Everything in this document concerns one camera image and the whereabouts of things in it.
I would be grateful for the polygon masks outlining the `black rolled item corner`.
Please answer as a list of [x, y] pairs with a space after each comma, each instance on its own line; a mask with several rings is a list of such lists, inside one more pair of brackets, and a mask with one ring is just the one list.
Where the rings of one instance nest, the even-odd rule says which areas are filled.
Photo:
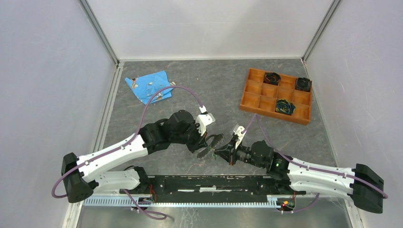
[[312, 81], [305, 77], [299, 77], [295, 81], [295, 89], [303, 92], [310, 92]]

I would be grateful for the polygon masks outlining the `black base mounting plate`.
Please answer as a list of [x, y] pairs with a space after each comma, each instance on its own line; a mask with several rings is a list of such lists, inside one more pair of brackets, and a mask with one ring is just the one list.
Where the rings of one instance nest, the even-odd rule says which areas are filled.
[[291, 189], [288, 180], [266, 175], [155, 175], [134, 189], [120, 188], [131, 195], [156, 197], [158, 203], [253, 203], [265, 202], [268, 195], [303, 195]]

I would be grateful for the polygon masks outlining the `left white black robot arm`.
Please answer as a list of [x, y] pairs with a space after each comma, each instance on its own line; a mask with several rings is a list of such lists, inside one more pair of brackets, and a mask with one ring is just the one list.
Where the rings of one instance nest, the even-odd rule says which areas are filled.
[[111, 169], [165, 150], [171, 144], [186, 145], [190, 152], [207, 147], [207, 126], [213, 122], [215, 118], [210, 113], [194, 118], [191, 113], [180, 110], [167, 119], [146, 124], [137, 134], [100, 151], [82, 156], [72, 152], [65, 155], [61, 175], [68, 202], [81, 202], [95, 192], [126, 189], [145, 193], [149, 189], [149, 180], [142, 169]]

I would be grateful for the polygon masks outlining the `orange compartment tray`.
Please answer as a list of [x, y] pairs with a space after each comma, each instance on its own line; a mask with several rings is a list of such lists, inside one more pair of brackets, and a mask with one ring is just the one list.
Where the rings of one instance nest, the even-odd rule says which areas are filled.
[[[277, 73], [281, 76], [279, 85], [263, 83], [265, 72], [250, 68], [243, 89], [240, 110], [307, 125], [311, 120], [312, 88], [310, 92], [295, 89], [298, 77]], [[275, 112], [278, 99], [286, 99], [296, 107], [292, 115]]]

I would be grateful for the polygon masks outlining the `blue patterned cloth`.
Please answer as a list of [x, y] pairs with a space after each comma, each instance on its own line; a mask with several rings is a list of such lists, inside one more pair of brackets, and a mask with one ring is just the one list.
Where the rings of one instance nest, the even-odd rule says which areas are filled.
[[151, 96], [158, 90], [176, 85], [173, 81], [168, 81], [168, 76], [165, 71], [156, 72], [136, 78], [125, 78], [130, 90], [136, 98], [144, 105], [148, 103]]

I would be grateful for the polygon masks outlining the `black rolled item red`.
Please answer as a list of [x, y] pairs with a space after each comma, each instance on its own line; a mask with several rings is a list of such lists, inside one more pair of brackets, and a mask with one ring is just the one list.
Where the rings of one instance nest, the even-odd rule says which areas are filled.
[[278, 86], [281, 81], [281, 76], [275, 72], [265, 72], [263, 83]]

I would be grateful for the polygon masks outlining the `blue yellow rolled item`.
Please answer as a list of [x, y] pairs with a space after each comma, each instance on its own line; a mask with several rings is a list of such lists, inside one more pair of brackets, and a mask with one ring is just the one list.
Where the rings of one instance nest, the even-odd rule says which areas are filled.
[[286, 99], [278, 99], [275, 105], [275, 112], [285, 115], [292, 115], [295, 110], [295, 106], [292, 102]]

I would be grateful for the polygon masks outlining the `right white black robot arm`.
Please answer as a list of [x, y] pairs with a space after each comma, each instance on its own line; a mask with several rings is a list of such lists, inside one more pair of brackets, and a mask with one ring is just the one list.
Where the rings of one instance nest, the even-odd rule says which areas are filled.
[[364, 211], [383, 212], [384, 180], [369, 166], [356, 164], [354, 168], [330, 167], [282, 156], [264, 140], [251, 147], [243, 146], [233, 135], [226, 145], [216, 149], [214, 155], [229, 165], [247, 163], [266, 170], [274, 179], [274, 186], [281, 194], [292, 192], [319, 193], [346, 200]]

